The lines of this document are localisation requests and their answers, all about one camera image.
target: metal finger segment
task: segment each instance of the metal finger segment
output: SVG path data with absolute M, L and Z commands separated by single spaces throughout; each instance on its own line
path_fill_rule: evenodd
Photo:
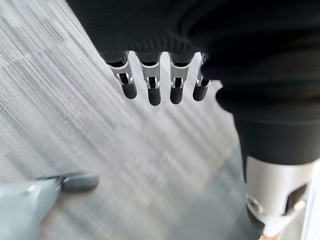
M 193 55 L 177 55 L 170 53 L 170 100 L 173 104 L 179 104 L 182 100 L 183 89 L 187 80 L 192 58 Z
M 133 79 L 128 53 L 126 52 L 121 58 L 113 62 L 106 60 L 106 63 L 109 65 L 114 77 L 121 84 L 124 95 L 128 99 L 134 99 L 137 96 L 137 88 Z
M 196 83 L 194 85 L 193 94 L 192 94 L 193 99 L 196 101 L 201 101 L 205 98 L 208 91 L 208 87 L 210 86 L 212 81 L 208 77 L 205 77 L 201 72 L 201 66 L 206 61 L 206 56 L 204 54 L 201 54 L 201 56 L 202 56 L 201 65 L 199 67 L 199 71 L 196 76 Z
M 157 106 L 161 102 L 160 94 L 160 53 L 136 54 L 140 60 L 143 79 L 148 89 L 149 103 Z

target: robotic finger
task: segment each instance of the robotic finger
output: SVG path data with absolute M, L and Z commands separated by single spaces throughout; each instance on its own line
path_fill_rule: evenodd
M 98 183 L 99 177 L 95 174 L 70 173 L 1 185 L 0 239 L 36 239 L 41 221 L 56 203 L 60 192 L 88 192 Z

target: motion blur floor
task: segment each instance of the motion blur floor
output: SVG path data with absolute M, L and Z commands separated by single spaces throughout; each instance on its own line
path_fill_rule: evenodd
M 63 196 L 41 240 L 256 240 L 246 215 L 237 135 L 213 83 L 170 103 L 169 57 L 161 104 L 124 97 L 63 0 L 0 1 L 0 182 L 92 171 L 95 192 Z

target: black fingertip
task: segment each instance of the black fingertip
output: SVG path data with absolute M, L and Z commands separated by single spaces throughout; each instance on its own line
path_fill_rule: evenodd
M 205 98 L 207 94 L 208 88 L 205 86 L 198 86 L 195 84 L 194 89 L 193 89 L 193 99 L 196 101 L 201 101 Z
M 148 89 L 149 103 L 153 106 L 158 106 L 161 102 L 160 88 Z
M 183 88 L 171 88 L 170 100 L 173 104 L 179 104 L 182 100 Z
M 137 96 L 137 88 L 134 81 L 131 84 L 122 85 L 122 90 L 128 99 L 134 99 Z

